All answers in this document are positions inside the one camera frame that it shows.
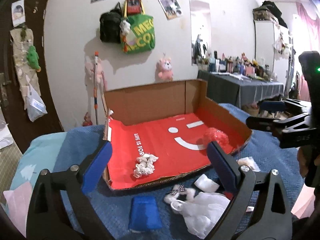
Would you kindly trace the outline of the clear plastic sachet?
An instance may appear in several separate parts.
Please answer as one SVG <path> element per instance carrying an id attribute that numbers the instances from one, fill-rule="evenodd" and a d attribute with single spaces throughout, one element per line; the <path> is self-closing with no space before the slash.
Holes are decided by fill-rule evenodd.
<path id="1" fill-rule="evenodd" d="M 237 163 L 242 166 L 246 165 L 248 166 L 252 171 L 254 172 L 260 172 L 260 168 L 253 159 L 253 157 L 244 157 L 237 160 Z"/>

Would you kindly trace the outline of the white mesh bath pouf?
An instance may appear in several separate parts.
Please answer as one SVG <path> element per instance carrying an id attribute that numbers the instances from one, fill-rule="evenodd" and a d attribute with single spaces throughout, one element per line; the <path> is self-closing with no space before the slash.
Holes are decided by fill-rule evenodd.
<path id="1" fill-rule="evenodd" d="M 217 224 L 230 200 L 220 193 L 200 192 L 192 202 L 184 202 L 180 214 L 188 231 L 200 239 L 205 239 Z"/>

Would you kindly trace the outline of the small white cloth pad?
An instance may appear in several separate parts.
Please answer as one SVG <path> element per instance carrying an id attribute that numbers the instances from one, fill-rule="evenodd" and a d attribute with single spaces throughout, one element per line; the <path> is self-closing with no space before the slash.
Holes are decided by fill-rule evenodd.
<path id="1" fill-rule="evenodd" d="M 202 174 L 195 182 L 194 185 L 203 192 L 214 193 L 218 190 L 219 184 L 209 179 L 205 174 Z"/>

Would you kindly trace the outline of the red mesh pouf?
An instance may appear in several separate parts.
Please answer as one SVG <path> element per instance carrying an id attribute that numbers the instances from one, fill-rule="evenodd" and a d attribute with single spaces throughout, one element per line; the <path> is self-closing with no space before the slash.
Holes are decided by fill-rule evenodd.
<path id="1" fill-rule="evenodd" d="M 217 142 L 221 147 L 229 145 L 228 135 L 215 127 L 210 127 L 205 131 L 202 141 L 204 146 L 208 146 L 213 141 Z"/>

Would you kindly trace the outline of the blue sponge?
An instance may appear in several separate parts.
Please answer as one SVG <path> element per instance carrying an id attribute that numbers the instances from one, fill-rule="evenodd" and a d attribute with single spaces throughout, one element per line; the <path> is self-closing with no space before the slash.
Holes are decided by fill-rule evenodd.
<path id="1" fill-rule="evenodd" d="M 155 197 L 133 197 L 131 202 L 129 229 L 136 232 L 147 232 L 161 228 L 162 221 Z"/>

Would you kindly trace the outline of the white fluffy hair clip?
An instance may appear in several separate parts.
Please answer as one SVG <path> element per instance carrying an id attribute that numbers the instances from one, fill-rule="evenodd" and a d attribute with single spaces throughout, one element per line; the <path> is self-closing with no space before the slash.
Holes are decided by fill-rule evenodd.
<path id="1" fill-rule="evenodd" d="M 164 202 L 170 205 L 171 209 L 175 213 L 182 211 L 182 207 L 185 203 L 191 203 L 194 201 L 196 190 L 190 187 L 184 187 L 184 185 L 176 184 L 169 193 L 164 197 Z"/>

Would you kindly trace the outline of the white wardrobe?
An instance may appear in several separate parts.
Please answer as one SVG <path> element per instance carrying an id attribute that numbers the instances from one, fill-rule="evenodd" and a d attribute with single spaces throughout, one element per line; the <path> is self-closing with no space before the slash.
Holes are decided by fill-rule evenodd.
<path id="1" fill-rule="evenodd" d="M 289 58 L 292 54 L 291 36 L 288 28 L 273 21 L 255 21 L 255 59 L 277 75 L 287 76 Z"/>

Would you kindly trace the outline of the table with grey cloth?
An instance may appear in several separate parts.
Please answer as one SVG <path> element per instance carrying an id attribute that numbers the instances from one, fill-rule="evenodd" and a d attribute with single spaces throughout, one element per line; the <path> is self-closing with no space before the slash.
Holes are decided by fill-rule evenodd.
<path id="1" fill-rule="evenodd" d="M 207 81 L 208 98 L 216 103 L 229 103 L 238 108 L 284 95 L 284 85 L 281 82 L 238 80 L 229 75 L 212 74 L 204 70 L 198 71 L 197 78 Z"/>

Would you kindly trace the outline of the white plastic bag on door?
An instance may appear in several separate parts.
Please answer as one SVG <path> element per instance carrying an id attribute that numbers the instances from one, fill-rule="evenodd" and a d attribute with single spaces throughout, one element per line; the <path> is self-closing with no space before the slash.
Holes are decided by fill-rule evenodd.
<path id="1" fill-rule="evenodd" d="M 48 114 L 43 100 L 31 84 L 28 85 L 27 92 L 27 113 L 31 122 Z"/>

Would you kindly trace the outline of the dark wooden door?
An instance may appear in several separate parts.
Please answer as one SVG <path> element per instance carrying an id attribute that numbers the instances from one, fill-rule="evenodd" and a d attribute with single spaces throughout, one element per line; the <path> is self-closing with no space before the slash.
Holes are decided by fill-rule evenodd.
<path id="1" fill-rule="evenodd" d="M 44 59 L 47 2 L 1 1 L 1 110 L 21 152 L 33 139 L 63 130 Z"/>

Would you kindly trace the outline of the pink plush toy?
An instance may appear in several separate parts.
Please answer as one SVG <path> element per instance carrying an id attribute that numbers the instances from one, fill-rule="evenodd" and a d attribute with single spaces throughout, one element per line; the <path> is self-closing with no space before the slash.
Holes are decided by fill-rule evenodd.
<path id="1" fill-rule="evenodd" d="M 163 57 L 156 64 L 156 77 L 162 81 L 173 81 L 171 59 Z"/>

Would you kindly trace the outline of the green tote bag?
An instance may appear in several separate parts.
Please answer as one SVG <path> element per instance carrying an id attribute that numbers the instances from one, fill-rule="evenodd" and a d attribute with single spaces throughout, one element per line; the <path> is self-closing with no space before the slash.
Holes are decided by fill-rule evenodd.
<path id="1" fill-rule="evenodd" d="M 142 53 L 155 48 L 153 16 L 145 13 L 142 0 L 125 0 L 120 41 L 126 54 Z"/>

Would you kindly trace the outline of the hanging fabric organizer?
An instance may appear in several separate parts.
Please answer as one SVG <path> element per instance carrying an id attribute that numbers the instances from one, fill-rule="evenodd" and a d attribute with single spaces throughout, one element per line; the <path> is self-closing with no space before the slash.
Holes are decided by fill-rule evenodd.
<path id="1" fill-rule="evenodd" d="M 39 79 L 36 70 L 32 69 L 26 58 L 27 51 L 30 46 L 34 45 L 34 35 L 33 31 L 29 28 L 25 30 L 25 38 L 21 39 L 22 28 L 12 29 L 10 31 L 12 49 L 13 49 L 13 59 L 16 74 L 18 77 L 18 82 L 20 84 L 20 92 L 24 102 L 24 110 L 27 109 L 27 92 L 28 84 L 33 86 L 33 88 L 41 95 Z"/>

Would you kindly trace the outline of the wall mirror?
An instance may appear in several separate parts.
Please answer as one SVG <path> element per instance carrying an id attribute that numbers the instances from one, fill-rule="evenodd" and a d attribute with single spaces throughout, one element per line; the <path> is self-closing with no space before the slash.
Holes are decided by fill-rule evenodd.
<path id="1" fill-rule="evenodd" d="M 189 0 L 191 21 L 191 63 L 209 64 L 212 52 L 212 25 L 210 5 L 199 0 Z"/>

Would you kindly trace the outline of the black bag on wall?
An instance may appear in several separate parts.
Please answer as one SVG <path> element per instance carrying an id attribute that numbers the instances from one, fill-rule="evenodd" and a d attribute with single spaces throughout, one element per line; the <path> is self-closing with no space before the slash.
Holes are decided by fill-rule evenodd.
<path id="1" fill-rule="evenodd" d="M 100 40 L 105 43 L 120 44 L 120 23 L 123 17 L 120 3 L 100 16 Z"/>

